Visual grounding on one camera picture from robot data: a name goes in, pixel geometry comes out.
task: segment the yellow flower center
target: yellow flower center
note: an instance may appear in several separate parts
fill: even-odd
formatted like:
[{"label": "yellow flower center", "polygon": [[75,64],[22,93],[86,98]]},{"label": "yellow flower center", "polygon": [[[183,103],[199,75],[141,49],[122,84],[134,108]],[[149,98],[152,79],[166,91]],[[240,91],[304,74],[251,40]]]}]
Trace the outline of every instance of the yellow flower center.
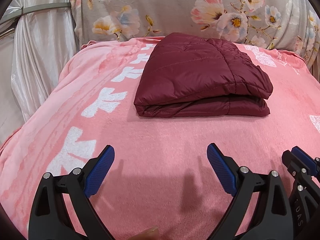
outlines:
[{"label": "yellow flower center", "polygon": [[270,20],[271,23],[275,23],[276,22],[276,19],[273,16],[270,16],[269,20]]},{"label": "yellow flower center", "polygon": [[239,18],[233,18],[231,22],[232,22],[232,25],[236,28],[239,28],[241,26],[241,19]]},{"label": "yellow flower center", "polygon": [[110,29],[110,25],[108,24],[103,24],[102,22],[98,22],[94,25],[94,27],[96,29],[102,29],[102,30],[105,30],[105,31],[108,31]]}]

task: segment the metal rod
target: metal rod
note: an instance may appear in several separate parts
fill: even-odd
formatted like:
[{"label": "metal rod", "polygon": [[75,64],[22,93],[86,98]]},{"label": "metal rod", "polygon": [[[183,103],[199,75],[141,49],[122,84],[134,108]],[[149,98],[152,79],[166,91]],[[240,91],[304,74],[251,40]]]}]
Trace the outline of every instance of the metal rod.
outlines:
[{"label": "metal rod", "polygon": [[58,9],[58,8],[71,8],[71,3],[70,2],[46,3],[46,4],[30,6],[27,8],[22,7],[17,11],[14,11],[12,13],[9,13],[3,16],[2,19],[0,20],[0,25],[7,21],[14,20],[15,18],[20,17],[22,15],[43,11],[43,10]]},{"label": "metal rod", "polygon": [[0,40],[3,39],[4,37],[14,33],[15,31],[15,28],[10,28],[9,30],[3,32],[3,33],[0,33]]}]

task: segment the folded jacket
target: folded jacket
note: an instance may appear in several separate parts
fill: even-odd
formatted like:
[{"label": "folded jacket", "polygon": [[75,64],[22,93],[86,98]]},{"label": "folded jacket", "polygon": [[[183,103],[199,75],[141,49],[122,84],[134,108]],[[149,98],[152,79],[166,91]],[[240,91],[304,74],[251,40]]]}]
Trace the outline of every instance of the folded jacket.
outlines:
[{"label": "folded jacket", "polygon": [[154,48],[134,105],[140,116],[265,116],[273,90],[268,75],[236,45],[172,33]]}]

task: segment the bedsheet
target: bedsheet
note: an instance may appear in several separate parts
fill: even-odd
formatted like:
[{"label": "bedsheet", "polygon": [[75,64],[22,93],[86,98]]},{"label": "bedsheet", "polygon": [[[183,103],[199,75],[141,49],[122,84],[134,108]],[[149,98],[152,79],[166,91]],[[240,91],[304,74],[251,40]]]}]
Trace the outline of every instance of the bedsheet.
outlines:
[{"label": "bedsheet", "polygon": [[[115,148],[115,161],[90,201],[116,239],[154,225],[162,239],[209,236],[231,201],[206,157],[212,142],[253,172],[276,169],[288,192],[292,179],[282,152],[298,145],[319,155],[320,84],[293,52],[237,44],[274,86],[266,117],[139,117],[135,92],[161,39],[89,42],[64,67],[45,103],[3,144],[0,202],[23,235],[41,176],[82,167],[107,144]],[[251,204],[239,231],[253,209]]]}]

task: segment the white satin curtain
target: white satin curtain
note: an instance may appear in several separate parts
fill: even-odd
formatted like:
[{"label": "white satin curtain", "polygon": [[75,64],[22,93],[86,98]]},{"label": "white satin curtain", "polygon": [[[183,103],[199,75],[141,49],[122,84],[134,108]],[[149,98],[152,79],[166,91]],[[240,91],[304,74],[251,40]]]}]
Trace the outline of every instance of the white satin curtain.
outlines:
[{"label": "white satin curtain", "polygon": [[[68,1],[13,0],[5,15],[22,7]],[[0,32],[12,22],[0,25]],[[75,53],[70,8],[24,15],[14,34],[0,38],[0,145],[46,100]]]},{"label": "white satin curtain", "polygon": [[[13,0],[9,10],[69,0]],[[24,15],[14,34],[12,91],[27,121],[58,84],[59,74],[76,53],[70,8]]]}]

